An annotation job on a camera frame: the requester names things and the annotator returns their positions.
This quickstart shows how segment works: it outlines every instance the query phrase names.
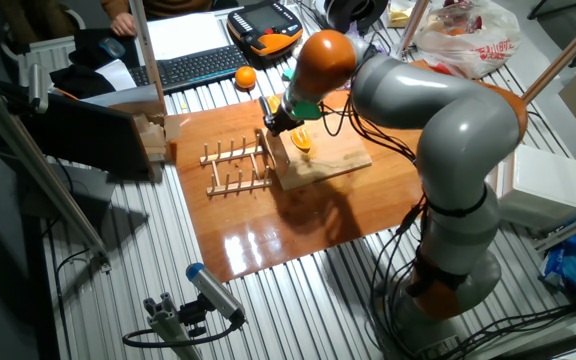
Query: glossy wooden tabletop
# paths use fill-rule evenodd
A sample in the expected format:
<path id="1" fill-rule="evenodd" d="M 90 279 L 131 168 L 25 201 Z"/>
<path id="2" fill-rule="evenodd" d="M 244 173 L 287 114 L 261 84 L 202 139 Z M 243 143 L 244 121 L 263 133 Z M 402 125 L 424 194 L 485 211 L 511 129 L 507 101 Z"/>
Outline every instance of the glossy wooden tabletop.
<path id="1" fill-rule="evenodd" d="M 338 92 L 325 102 L 343 108 L 346 98 L 346 92 Z M 269 188 L 208 197 L 212 169 L 199 163 L 204 143 L 210 154 L 216 152 L 217 141 L 222 151 L 229 150 L 230 139 L 235 139 L 235 148 L 241 147 L 242 136 L 254 139 L 263 126 L 261 108 L 258 101 L 250 101 L 177 116 L 181 135 L 171 150 L 204 264 L 220 281 L 398 225 L 422 194 L 408 160 L 362 139 L 373 160 L 367 168 L 291 191 L 283 191 L 271 173 Z M 417 149 L 420 131 L 384 131 Z M 258 155 L 260 169 L 264 162 L 271 164 Z M 227 172 L 232 182 L 239 170 L 244 181 L 250 181 L 250 158 L 218 164 L 222 183 Z"/>

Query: wooden cutting board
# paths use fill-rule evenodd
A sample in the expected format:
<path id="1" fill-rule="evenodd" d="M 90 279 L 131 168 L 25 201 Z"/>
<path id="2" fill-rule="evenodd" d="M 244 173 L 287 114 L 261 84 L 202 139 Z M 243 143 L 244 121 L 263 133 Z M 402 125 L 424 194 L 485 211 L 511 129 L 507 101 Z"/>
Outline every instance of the wooden cutting board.
<path id="1" fill-rule="evenodd" d="M 333 93 L 325 102 L 338 109 L 347 97 L 347 92 Z M 372 158 L 371 166 L 288 191 L 271 171 L 272 186 L 268 188 L 209 197 L 206 188 L 212 169 L 199 162 L 205 156 L 204 144 L 214 153 L 218 141 L 229 150 L 231 139 L 240 146 L 242 136 L 255 139 L 263 127 L 259 102 L 175 117 L 180 136 L 170 143 L 171 153 L 203 262 L 220 281 L 398 225 L 422 195 L 417 171 L 408 160 L 361 138 Z M 329 125 L 334 131 L 336 123 Z M 345 123 L 342 130 L 352 128 Z M 383 130 L 417 149 L 420 131 Z M 260 169 L 272 165 L 267 156 L 257 155 L 256 161 Z M 238 174 L 239 170 L 243 170 L 244 182 L 250 180 L 250 159 L 224 161 L 218 166 L 222 182 L 225 174 Z"/>
<path id="2" fill-rule="evenodd" d="M 340 121 L 340 115 L 326 116 L 332 134 L 337 131 Z M 307 150 L 295 146 L 291 131 L 272 136 L 268 130 L 262 130 L 265 144 L 276 162 L 273 164 L 275 173 L 284 190 L 312 184 L 372 164 L 370 154 L 359 135 L 350 124 L 345 125 L 336 136 L 331 136 L 323 121 L 307 121 L 296 129 L 303 129 L 308 134 L 311 146 Z"/>

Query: wooden peg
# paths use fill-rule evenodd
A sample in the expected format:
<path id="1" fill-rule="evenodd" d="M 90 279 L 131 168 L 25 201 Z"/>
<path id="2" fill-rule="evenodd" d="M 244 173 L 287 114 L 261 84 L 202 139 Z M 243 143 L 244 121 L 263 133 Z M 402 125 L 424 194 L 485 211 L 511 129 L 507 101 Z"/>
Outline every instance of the wooden peg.
<path id="1" fill-rule="evenodd" d="M 212 174 L 215 176 L 215 182 L 217 183 L 217 186 L 221 186 L 219 183 L 219 173 L 217 172 L 217 163 L 214 161 L 212 162 Z"/>

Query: white box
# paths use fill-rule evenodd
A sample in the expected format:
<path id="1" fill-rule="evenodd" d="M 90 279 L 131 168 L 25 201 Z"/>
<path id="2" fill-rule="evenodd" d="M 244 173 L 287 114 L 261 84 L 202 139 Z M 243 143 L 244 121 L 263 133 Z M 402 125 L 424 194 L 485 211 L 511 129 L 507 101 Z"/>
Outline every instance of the white box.
<path id="1" fill-rule="evenodd" d="M 519 145 L 503 163 L 502 219 L 539 231 L 576 219 L 576 160 Z"/>

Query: keyboard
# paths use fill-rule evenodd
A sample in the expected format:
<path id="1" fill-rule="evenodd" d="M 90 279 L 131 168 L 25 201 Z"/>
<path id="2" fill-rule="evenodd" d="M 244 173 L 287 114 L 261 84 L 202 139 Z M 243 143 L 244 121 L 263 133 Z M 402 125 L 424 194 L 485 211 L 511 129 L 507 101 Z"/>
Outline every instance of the keyboard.
<path id="1" fill-rule="evenodd" d="M 231 78 L 237 69 L 247 65 L 241 50 L 235 45 L 157 61 L 161 86 L 167 94 Z M 145 66 L 129 72 L 137 86 L 150 83 Z"/>

